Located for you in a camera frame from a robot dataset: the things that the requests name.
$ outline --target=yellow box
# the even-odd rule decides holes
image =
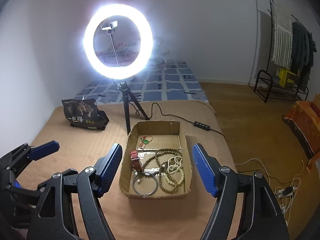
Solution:
[[[278,68],[279,85],[286,88],[293,88],[297,75],[285,68]]]

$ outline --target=bed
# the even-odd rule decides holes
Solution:
[[[150,114],[151,102],[142,102],[141,106]],[[164,113],[183,116],[210,125],[221,131],[210,105],[199,100],[171,100],[159,102]],[[99,106],[104,110],[110,122],[105,131],[86,130],[71,127],[65,119],[63,108],[58,107],[42,128],[31,145],[38,146],[51,140],[60,143],[60,150],[41,160],[32,162],[19,176],[23,187],[35,189],[37,184],[47,180],[57,171],[74,168],[78,171],[94,165],[99,157],[106,155],[114,143],[126,145],[127,132],[124,120],[123,104]],[[131,124],[143,120],[132,111]],[[208,154],[217,158],[221,165],[236,170],[228,145],[222,135],[205,131],[181,119],[161,116],[154,110],[152,120],[180,121],[186,134],[188,150],[191,153],[195,143],[202,143]],[[199,240],[211,215],[216,199],[207,193],[200,175],[193,163],[191,192],[181,199],[142,200],[125,196],[119,189],[118,169],[110,191],[101,199],[100,204],[107,222],[117,240]],[[77,194],[72,196],[79,236],[88,239]],[[242,196],[237,198],[236,209],[228,239],[236,236],[242,209]]]
[[[127,83],[141,102],[197,99],[208,103],[198,80],[183,61],[167,62],[160,66],[148,65],[128,78]],[[85,99],[94,98],[98,105],[122,102],[122,93],[117,90],[113,80],[106,77],[91,82],[80,94]]]

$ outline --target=screw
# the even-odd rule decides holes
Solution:
[[[230,172],[230,168],[227,167],[227,166],[222,166],[221,167],[221,171],[224,172],[224,173],[229,173]]]
[[[261,179],[262,178],[262,173],[261,172],[256,172],[254,174],[258,179]]]
[[[60,172],[56,172],[55,174],[52,175],[52,177],[53,177],[54,179],[57,179],[57,178],[59,178],[60,176],[61,176],[61,173],[60,173]]]
[[[94,171],[94,168],[93,168],[93,167],[88,167],[88,168],[85,169],[85,172],[86,172],[86,173],[91,173],[91,172],[93,172],[93,171]]]

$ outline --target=tripod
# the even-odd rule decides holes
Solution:
[[[110,35],[110,38],[111,38],[111,41],[112,41],[113,50],[114,50],[115,55],[116,55],[117,65],[118,65],[118,67],[120,67],[118,52],[117,52],[115,40],[114,40],[114,37],[113,37],[113,33],[115,32],[115,28],[116,27],[118,27],[118,21],[111,22],[106,27],[102,27],[101,26],[101,29],[107,31],[107,34]],[[129,96],[130,96],[131,100],[134,102],[134,104],[137,106],[139,111],[142,113],[144,118],[146,120],[150,120],[150,118],[147,116],[146,112],[143,110],[142,106],[140,105],[139,101],[136,99],[134,94],[130,91],[130,88],[128,87],[128,84],[127,84],[126,81],[120,82],[120,84],[118,84],[117,87],[122,92],[123,105],[124,105],[124,117],[125,117],[125,123],[126,123],[126,126],[127,126],[127,134],[129,134],[130,131],[131,131],[130,112],[129,112]]]

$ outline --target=beige bed sheet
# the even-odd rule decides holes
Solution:
[[[146,113],[151,114],[151,102],[142,102]],[[159,105],[164,114],[180,115],[191,121],[199,121],[221,131],[213,109],[201,101],[175,100],[161,101]],[[39,161],[32,162],[19,176],[23,187],[36,189],[38,183],[49,179],[53,173],[68,168],[79,172],[94,165],[99,157],[105,156],[114,143],[124,148],[127,140],[123,104],[99,106],[110,119],[105,131],[86,130],[71,127],[65,119],[63,108],[58,107],[49,121],[39,132],[32,145],[38,146],[51,140],[60,144],[60,150]],[[141,117],[135,115],[130,106],[131,127]],[[161,116],[154,106],[152,120],[180,121],[186,133],[189,152],[195,143],[202,143],[208,154],[217,158],[221,165],[235,169],[228,145],[218,133],[205,131],[179,118]],[[191,192],[182,199],[141,200],[131,199],[119,190],[118,169],[110,191],[100,203],[107,222],[117,240],[160,240],[160,239],[200,239],[216,199],[206,192],[200,175],[193,164]],[[77,194],[72,196],[79,236],[88,239],[78,204]],[[228,239],[236,236],[242,208],[242,196],[238,195],[236,211]]]

